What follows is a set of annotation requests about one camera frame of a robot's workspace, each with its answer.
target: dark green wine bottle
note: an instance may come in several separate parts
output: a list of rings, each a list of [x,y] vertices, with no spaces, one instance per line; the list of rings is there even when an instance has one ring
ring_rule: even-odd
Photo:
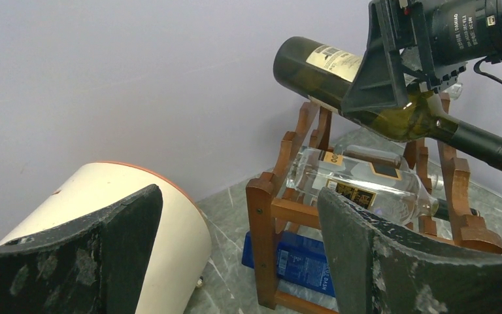
[[[502,171],[502,137],[446,114],[441,99],[407,80],[409,103],[402,108],[341,110],[361,57],[303,37],[288,39],[274,60],[274,77],[284,87],[391,141],[430,137]]]

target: wooden wine rack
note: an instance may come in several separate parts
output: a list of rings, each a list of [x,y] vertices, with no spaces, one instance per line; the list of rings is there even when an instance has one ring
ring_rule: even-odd
[[[449,96],[443,94],[444,109],[449,108]],[[320,229],[318,210],[303,204],[303,195],[287,188],[282,197],[278,194],[285,186],[286,176],[302,147],[305,137],[318,115],[318,125],[309,138],[309,147],[333,151],[329,147],[332,112],[306,102],[299,111],[295,131],[286,132],[280,146],[280,154],[274,170],[263,172],[251,179],[246,186],[247,210],[255,265],[257,297],[260,305],[274,309],[276,305],[306,314],[337,313],[318,304],[306,301],[278,289],[276,276],[276,248],[282,232],[297,233],[300,226]],[[458,158],[454,148],[438,143],[444,188],[448,200],[453,240],[438,237],[436,223],[431,217],[420,217],[419,232],[427,237],[451,245],[480,251],[502,253],[499,235],[486,228],[482,217],[472,215],[468,200],[470,171],[467,160]],[[428,178],[428,149],[424,140],[407,143],[404,157],[431,193]]]

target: orange rim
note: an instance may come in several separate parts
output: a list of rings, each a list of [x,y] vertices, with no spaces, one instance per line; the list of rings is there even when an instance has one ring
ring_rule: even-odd
[[[164,181],[166,181],[167,183],[169,183],[171,186],[175,187],[178,191],[180,191],[180,193],[182,193],[192,204],[193,206],[195,206],[195,208],[197,208],[197,210],[199,211],[199,213],[201,215],[203,215],[203,212],[201,211],[201,209],[199,208],[199,206],[197,206],[197,204],[194,202],[194,200],[186,193],[186,191],[184,191],[181,187],[179,187],[178,185],[176,185],[174,182],[170,181],[168,178],[165,178],[164,176],[152,171],[152,170],[149,170],[149,169],[146,169],[146,168],[143,168],[143,167],[140,167],[140,166],[136,166],[136,165],[132,165],[132,164],[128,164],[128,163],[125,163],[125,162],[111,162],[111,161],[100,161],[98,163],[102,163],[102,164],[116,164],[116,165],[121,165],[121,166],[127,166],[127,167],[132,167],[132,168],[135,168],[135,169],[138,169],[138,170],[142,170],[142,171],[145,171],[147,173],[150,173],[152,175],[154,175],[155,177],[158,177]]]

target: blue box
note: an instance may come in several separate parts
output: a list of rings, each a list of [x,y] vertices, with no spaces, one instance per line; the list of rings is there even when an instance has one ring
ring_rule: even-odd
[[[245,235],[241,264],[254,268],[251,233]],[[324,243],[292,232],[283,232],[276,250],[278,277],[335,297]]]

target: camera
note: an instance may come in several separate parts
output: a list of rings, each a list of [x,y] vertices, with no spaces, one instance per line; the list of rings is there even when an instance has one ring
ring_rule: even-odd
[[[457,82],[469,60],[502,62],[502,0],[372,0],[363,62],[346,111],[403,107],[411,80],[439,93]]]

